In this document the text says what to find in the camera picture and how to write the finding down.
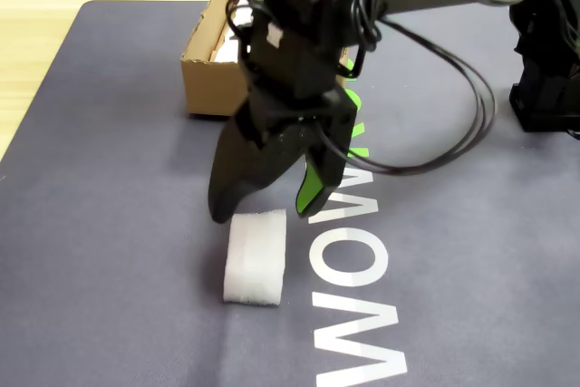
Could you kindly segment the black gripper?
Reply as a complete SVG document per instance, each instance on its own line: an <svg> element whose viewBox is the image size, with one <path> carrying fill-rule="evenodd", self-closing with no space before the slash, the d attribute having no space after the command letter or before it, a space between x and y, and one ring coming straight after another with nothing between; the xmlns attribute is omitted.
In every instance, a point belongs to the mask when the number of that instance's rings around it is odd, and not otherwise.
<svg viewBox="0 0 580 387"><path fill-rule="evenodd" d="M231 219L239 203L282 177L303 155L306 170L295 208L300 218L322 210L343 179L357 106L339 86L339 50L268 19L250 27L246 102L220 133L208 186L213 221ZM287 124L279 131L261 131Z"/></svg>

